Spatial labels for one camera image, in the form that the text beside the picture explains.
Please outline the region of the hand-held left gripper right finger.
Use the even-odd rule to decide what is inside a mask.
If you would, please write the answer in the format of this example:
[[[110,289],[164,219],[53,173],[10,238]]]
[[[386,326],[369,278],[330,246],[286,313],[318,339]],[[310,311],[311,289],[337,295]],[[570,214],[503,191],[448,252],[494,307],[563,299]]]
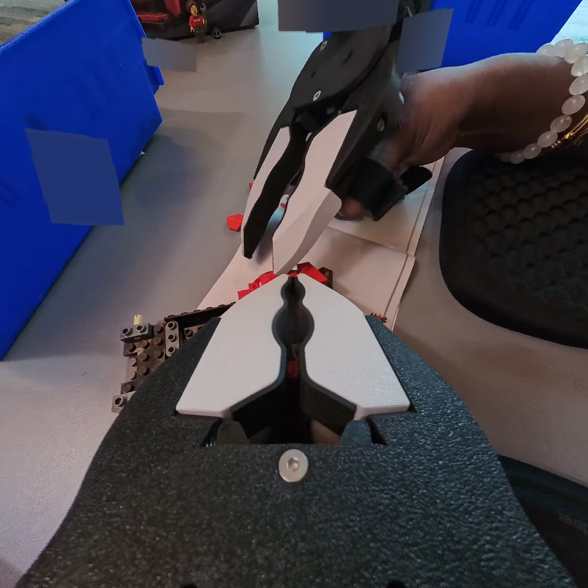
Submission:
[[[292,279],[308,331],[300,346],[300,405],[320,423],[406,412],[410,401],[363,312],[306,275]]]

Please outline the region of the black quilted pad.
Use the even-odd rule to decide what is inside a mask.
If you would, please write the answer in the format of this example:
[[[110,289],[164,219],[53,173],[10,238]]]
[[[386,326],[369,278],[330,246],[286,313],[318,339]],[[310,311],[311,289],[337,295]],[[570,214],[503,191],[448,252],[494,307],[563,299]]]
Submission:
[[[587,159],[466,152],[443,190],[439,265],[481,319],[586,349]]]
[[[519,504],[578,587],[587,587],[587,488],[499,456]]]

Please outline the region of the lego minifigure red torso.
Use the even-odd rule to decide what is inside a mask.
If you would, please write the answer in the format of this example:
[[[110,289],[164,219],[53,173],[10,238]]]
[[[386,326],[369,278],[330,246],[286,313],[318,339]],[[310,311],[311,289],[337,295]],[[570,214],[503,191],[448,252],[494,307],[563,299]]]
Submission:
[[[187,1],[190,32],[197,43],[204,43],[210,32],[206,1]]]

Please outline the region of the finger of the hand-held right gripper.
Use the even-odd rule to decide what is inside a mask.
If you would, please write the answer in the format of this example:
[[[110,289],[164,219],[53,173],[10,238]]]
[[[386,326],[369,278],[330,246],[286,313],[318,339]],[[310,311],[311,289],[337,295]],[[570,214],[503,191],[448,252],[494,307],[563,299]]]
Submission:
[[[308,129],[295,122],[277,130],[268,141],[254,178],[242,225],[242,253],[254,256],[283,195],[304,168]]]
[[[274,272],[289,272],[303,261],[340,210],[341,200],[326,181],[355,115],[338,115],[311,140],[301,180],[273,234]]]

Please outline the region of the lego box red car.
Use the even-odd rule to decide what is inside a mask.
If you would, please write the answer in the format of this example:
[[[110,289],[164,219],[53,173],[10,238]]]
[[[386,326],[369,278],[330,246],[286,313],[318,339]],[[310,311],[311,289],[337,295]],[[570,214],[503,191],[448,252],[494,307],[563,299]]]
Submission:
[[[145,35],[152,39],[182,40],[193,37],[188,24],[187,1],[131,1]],[[257,1],[206,1],[208,36],[253,28],[259,24]]]

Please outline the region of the person's right hand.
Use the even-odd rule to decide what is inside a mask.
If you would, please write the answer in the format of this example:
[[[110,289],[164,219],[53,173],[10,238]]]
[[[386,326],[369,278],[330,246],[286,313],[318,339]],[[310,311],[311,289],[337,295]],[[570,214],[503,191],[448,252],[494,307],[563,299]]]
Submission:
[[[560,115],[569,73],[558,57],[509,54],[405,75],[401,116],[377,147],[375,160],[398,178],[453,148],[524,149]]]

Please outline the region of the blue plastic bin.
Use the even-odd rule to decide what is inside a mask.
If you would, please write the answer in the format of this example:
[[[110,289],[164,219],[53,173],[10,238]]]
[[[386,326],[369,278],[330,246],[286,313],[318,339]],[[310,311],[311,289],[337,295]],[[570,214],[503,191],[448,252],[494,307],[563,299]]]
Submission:
[[[162,122],[130,1],[68,1],[1,46],[1,357]]]
[[[452,9],[442,68],[510,53],[532,52],[551,41],[581,1],[400,1],[399,19]]]

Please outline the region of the red and black lego car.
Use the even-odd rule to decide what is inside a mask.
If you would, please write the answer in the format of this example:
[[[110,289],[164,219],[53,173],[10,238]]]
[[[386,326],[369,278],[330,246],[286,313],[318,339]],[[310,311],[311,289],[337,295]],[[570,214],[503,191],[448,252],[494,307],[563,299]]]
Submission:
[[[151,324],[142,316],[121,330],[125,378],[112,398],[111,410],[119,413],[145,379],[191,340],[212,318],[221,317],[233,303],[169,315]]]

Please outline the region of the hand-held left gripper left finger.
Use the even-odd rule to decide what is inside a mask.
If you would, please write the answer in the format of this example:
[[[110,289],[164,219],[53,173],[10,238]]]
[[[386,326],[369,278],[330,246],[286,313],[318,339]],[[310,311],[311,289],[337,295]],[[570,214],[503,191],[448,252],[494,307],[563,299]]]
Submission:
[[[275,278],[222,316],[176,405],[179,414],[230,417],[281,384],[287,352],[276,320],[289,279]]]

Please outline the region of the lego instruction booklet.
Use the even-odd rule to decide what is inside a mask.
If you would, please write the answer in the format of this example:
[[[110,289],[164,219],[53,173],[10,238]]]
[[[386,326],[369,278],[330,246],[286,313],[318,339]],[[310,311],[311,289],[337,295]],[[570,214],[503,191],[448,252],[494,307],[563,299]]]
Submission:
[[[415,264],[415,253],[444,158],[426,165],[432,177],[408,194],[378,222],[370,218],[350,222],[334,219],[303,258],[316,268],[333,273],[333,288],[364,314],[387,319],[393,328],[396,313]],[[280,223],[287,197],[275,211],[252,259],[241,246],[223,274],[204,297],[198,310],[238,300],[261,274],[272,270],[273,233]]]

